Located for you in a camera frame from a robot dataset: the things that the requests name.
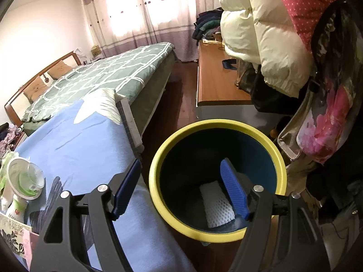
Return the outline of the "white foam fruit net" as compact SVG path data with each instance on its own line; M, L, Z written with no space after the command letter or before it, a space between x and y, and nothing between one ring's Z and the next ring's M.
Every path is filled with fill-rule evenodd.
M232 205L217 181L200 186L207 226L216 228L235 219Z

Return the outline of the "white instant noodle cup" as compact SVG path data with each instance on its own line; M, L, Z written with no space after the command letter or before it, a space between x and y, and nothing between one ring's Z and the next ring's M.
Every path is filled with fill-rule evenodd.
M13 158L7 167L7 181L13 192L25 200L37 199L45 186L42 170L29 160Z

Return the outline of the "black floral box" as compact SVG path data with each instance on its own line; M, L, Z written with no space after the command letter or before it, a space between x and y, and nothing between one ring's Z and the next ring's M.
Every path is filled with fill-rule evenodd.
M21 264L29 270L39 235L32 232L31 226L1 213L1 236Z

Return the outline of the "green white plastic bottle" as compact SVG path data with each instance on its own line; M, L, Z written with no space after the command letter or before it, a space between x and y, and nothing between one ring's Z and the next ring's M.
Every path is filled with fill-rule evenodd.
M22 197L18 197L16 194L13 195L12 203L6 211L6 216L16 220L20 223L24 223L25 211L28 206L27 200Z

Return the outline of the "yellow rimmed blue trash bin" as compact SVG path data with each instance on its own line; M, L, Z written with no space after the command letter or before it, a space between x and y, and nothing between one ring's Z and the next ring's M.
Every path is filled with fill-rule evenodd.
M223 195L228 194L220 174L224 158L254 184L285 195L285 163L265 134L235 120L198 121L168 137L150 166L151 198L174 230L207 243L228 243L244 237L247 222L240 216L219 227L207 225L200 188L213 183Z

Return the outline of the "blue cloth with star patches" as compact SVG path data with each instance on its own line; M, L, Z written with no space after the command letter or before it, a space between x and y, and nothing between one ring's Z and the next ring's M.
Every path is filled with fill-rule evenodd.
M41 196L27 207L27 222L42 230L56 196L91 191L125 170L140 144L128 100L100 88L62 109L19 147L44 173ZM137 181L125 214L114 228L135 271L193 271L193 265L157 213L143 179Z

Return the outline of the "wooden tv cabinet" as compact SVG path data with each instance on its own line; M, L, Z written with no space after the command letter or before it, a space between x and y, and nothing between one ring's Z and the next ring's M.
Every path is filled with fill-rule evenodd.
M282 115L262 113L255 109L250 95L237 89L234 84L237 72L223 67L222 61L228 58L221 44L199 44L196 91L198 120L241 121L268 134Z

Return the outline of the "floral pink bag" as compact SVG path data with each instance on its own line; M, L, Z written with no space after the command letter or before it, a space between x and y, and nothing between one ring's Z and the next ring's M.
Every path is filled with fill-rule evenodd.
M292 161L304 153L323 164L343 144L340 139L348 124L354 97L344 85L330 90L326 111L317 116L313 115L315 100L317 94L308 90L298 111L277 137L279 147Z

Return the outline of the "green plaid duvet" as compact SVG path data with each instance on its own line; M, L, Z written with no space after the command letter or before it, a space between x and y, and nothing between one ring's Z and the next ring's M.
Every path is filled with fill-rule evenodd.
M78 66L65 74L27 108L22 121L48 120L99 88L111 88L133 102L153 77L157 68L174 54L174 45L160 42L141 46L89 65Z

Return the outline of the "brown pillow left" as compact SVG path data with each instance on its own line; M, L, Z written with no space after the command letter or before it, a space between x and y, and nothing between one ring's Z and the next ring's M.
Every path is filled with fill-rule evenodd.
M23 91L29 102L35 102L46 90L48 86L46 83L37 76Z

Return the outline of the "brown pillow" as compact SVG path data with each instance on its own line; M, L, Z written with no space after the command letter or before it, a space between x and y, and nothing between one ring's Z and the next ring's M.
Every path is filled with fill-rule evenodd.
M55 64L53 67L51 67L47 73L50 75L50 77L53 78L53 80L58 80L65 74L69 73L69 71L72 71L73 67L67 65L63 60L59 61L57 64Z
M37 76L23 91L29 102L35 102L46 90L48 86L46 83Z

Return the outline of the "brown pillow right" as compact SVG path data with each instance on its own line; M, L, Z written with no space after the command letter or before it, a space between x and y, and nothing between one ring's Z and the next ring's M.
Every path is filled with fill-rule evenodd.
M47 73L50 75L50 77L53 78L53 80L58 80L65 74L69 73L69 71L72 71L73 67L67 65L63 60L59 61L57 64L55 64L53 67L51 67Z

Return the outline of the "cream puffer jacket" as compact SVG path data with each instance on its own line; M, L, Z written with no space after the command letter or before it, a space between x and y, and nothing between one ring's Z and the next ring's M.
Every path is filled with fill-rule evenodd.
M313 69L313 57L297 34L282 0L219 0L228 55L260 65L264 82L296 98Z

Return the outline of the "pile of dark clothes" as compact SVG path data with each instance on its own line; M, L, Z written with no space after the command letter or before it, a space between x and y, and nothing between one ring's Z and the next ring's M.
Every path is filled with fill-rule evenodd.
M203 39L214 40L214 35L221 33L220 22L223 12L224 10L219 7L199 14L194 23L194 32L192 34L192 39L197 41L197 44Z

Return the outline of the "pink window curtain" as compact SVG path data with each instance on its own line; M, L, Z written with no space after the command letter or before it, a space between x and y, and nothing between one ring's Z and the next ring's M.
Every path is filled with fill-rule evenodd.
M170 42L180 61L198 59L192 38L199 14L219 0L81 0L93 43L105 57Z

